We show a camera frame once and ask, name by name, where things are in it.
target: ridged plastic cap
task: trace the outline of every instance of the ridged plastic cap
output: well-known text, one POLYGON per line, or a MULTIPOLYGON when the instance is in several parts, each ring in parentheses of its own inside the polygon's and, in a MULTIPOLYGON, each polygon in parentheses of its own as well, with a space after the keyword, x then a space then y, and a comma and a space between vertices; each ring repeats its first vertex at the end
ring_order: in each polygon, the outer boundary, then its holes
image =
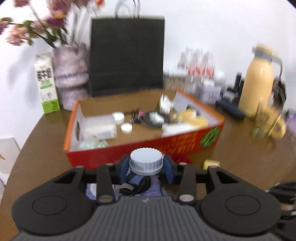
POLYGON ((143 176, 159 173, 163 167, 163 155, 153 148, 140 148, 131 153, 131 171, 143 176))

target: yellow plush toy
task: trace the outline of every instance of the yellow plush toy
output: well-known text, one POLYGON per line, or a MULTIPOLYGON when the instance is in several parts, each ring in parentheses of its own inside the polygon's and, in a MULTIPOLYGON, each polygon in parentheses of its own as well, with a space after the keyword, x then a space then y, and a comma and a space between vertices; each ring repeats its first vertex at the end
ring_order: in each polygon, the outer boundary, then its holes
POLYGON ((209 125, 209 121, 203 116, 196 116, 196 111, 193 109, 181 111, 177 114, 177 119, 199 128, 206 128, 209 125))

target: mug handle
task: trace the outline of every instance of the mug handle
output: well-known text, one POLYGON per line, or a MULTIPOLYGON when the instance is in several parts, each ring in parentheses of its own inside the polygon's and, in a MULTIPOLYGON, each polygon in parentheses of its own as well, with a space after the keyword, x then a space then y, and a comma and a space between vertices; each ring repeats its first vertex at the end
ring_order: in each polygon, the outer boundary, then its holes
POLYGON ((281 116, 279 116, 269 135, 273 138, 281 139, 285 135, 286 131, 286 122, 281 118, 281 116))

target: silver screw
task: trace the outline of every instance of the silver screw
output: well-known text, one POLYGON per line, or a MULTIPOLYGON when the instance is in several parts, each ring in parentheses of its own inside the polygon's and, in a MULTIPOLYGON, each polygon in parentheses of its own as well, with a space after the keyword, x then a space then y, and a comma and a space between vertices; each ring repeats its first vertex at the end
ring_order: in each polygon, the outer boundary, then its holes
POLYGON ((192 202, 194 200, 194 197, 192 195, 189 194, 183 194, 180 196, 180 200, 182 202, 192 202))
POLYGON ((99 197, 100 202, 111 202, 113 201, 113 197, 110 195, 102 195, 99 197))

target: white wall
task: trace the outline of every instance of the white wall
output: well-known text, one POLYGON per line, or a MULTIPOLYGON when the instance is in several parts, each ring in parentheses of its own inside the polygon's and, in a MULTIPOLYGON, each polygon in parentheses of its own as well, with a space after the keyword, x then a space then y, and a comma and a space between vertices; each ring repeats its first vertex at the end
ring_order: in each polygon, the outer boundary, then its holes
MULTIPOLYGON (((114 16, 117 0, 106 0, 99 16, 114 16)), ((45 13, 45 0, 33 0, 38 12, 45 13)), ((132 9, 133 2, 126 2, 132 9)), ((128 12, 122 8, 121 15, 128 12)), ((28 8, 12 8, 12 0, 0 6, 0 18, 13 16, 24 20, 28 8)), ((237 72, 245 74, 251 62, 252 46, 264 43, 283 59, 288 89, 286 107, 293 107, 296 99, 294 69, 296 69, 296 10, 286 0, 141 0, 141 16, 164 16, 165 56, 164 71, 178 74, 176 68, 185 47, 210 50, 216 58, 216 68, 225 72, 227 83, 233 83, 237 72)), ((90 21, 82 40, 90 43, 90 21)), ((42 116, 35 84, 34 55, 45 52, 40 41, 34 47, 14 47, 0 37, 0 137, 14 136, 20 147, 42 116)))

